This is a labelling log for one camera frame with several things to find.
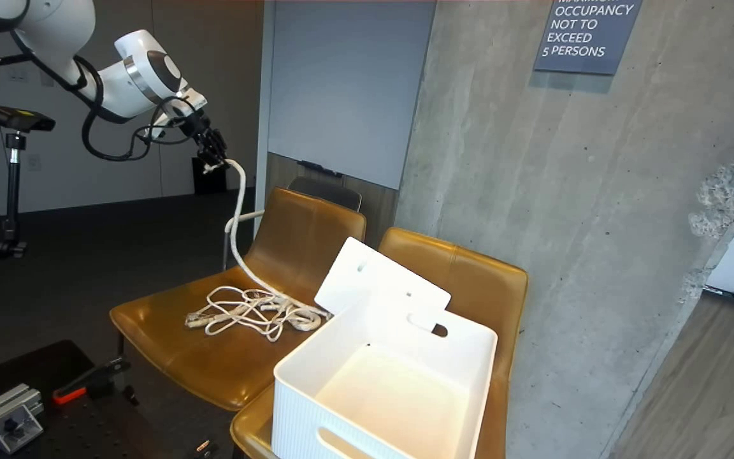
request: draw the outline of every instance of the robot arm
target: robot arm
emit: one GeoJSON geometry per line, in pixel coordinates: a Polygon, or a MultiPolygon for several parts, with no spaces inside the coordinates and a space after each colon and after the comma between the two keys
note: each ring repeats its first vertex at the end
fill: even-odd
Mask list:
{"type": "Polygon", "coordinates": [[[207,164],[225,164],[225,140],[203,117],[207,96],[183,78],[148,31],[115,40],[120,61],[100,72],[75,57],[93,34],[91,0],[0,0],[3,31],[10,31],[23,54],[100,117],[125,122],[156,112],[143,140],[156,140],[167,126],[177,126],[197,140],[207,164]]]}

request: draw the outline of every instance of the floor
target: floor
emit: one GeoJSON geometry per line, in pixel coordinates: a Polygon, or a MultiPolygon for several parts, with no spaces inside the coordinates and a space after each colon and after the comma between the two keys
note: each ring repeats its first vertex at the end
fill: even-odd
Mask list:
{"type": "MultiPolygon", "coordinates": [[[[23,215],[27,252],[0,260],[0,362],[59,340],[93,362],[115,356],[109,307],[218,271],[230,206],[225,195],[197,195],[23,215]]],[[[232,457],[230,413],[172,387],[134,353],[126,356],[134,411],[171,457],[190,457],[203,439],[213,439],[216,457],[232,457]]]]}

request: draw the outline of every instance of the chair seat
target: chair seat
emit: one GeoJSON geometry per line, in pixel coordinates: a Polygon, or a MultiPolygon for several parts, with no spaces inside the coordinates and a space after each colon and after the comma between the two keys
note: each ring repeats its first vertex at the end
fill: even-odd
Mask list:
{"type": "Polygon", "coordinates": [[[225,411],[236,411],[272,379],[272,367],[309,335],[282,328],[278,341],[248,327],[230,327],[216,337],[185,328],[185,313],[207,303],[216,285],[251,285],[239,267],[120,303],[109,311],[120,335],[165,377],[225,411]]]}

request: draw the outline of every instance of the metal stand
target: metal stand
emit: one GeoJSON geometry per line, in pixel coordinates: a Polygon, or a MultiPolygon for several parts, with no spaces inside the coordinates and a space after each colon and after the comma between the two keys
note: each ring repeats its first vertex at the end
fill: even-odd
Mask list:
{"type": "Polygon", "coordinates": [[[54,131],[54,119],[31,112],[0,104],[0,126],[10,128],[4,133],[4,150],[7,150],[7,215],[3,216],[3,243],[0,243],[0,260],[23,258],[27,243],[19,240],[18,228],[18,189],[19,189],[19,154],[27,146],[31,131],[54,131]]]}

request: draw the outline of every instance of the wooden chair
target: wooden chair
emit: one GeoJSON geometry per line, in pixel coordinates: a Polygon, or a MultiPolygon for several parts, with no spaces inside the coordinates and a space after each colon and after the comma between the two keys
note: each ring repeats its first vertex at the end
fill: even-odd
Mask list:
{"type": "MultiPolygon", "coordinates": [[[[343,240],[361,240],[363,229],[363,216],[351,210],[276,189],[244,262],[278,291],[314,303],[316,288],[343,240]]],[[[309,335],[284,327],[278,341],[268,341],[248,327],[232,327],[216,337],[185,328],[185,313],[200,309],[216,285],[251,288],[251,281],[241,267],[230,267],[120,303],[109,318],[120,340],[130,341],[167,379],[211,405],[236,411],[272,379],[272,364],[309,335]]]]}
{"type": "MultiPolygon", "coordinates": [[[[453,243],[400,228],[385,231],[380,252],[449,291],[449,311],[496,331],[495,370],[477,457],[501,459],[510,370],[528,295],[528,274],[453,243]]],[[[262,393],[251,395],[232,418],[230,433],[248,457],[276,457],[270,451],[270,415],[272,383],[262,393]]]]}

